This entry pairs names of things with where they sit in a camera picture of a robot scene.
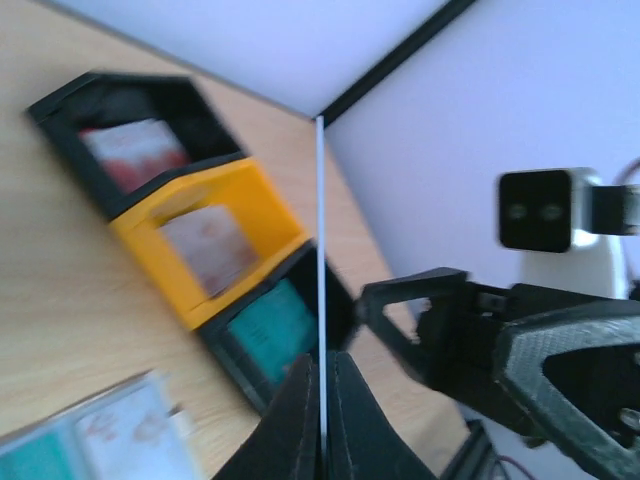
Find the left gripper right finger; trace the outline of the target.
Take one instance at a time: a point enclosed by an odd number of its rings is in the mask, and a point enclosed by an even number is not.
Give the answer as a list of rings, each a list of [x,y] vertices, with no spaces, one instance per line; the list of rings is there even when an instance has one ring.
[[[328,477],[433,479],[435,475],[391,426],[350,354],[331,351],[327,362]]]

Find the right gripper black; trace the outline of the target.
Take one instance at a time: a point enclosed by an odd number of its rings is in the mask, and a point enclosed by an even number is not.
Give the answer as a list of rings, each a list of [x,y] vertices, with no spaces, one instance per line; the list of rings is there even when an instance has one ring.
[[[639,304],[516,284],[450,267],[369,283],[356,317],[407,375],[598,479],[639,476]],[[427,300],[413,341],[388,305]]]

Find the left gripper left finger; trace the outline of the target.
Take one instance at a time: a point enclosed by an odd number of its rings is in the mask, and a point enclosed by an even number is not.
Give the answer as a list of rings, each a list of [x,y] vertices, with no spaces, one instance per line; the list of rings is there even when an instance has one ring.
[[[255,430],[215,480],[306,480],[316,474],[318,367],[298,357]]]

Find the beige card holder wallet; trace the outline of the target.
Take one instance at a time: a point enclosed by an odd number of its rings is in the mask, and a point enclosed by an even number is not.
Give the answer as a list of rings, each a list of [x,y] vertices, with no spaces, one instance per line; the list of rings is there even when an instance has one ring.
[[[146,371],[1,436],[3,479],[204,479],[165,379]]]

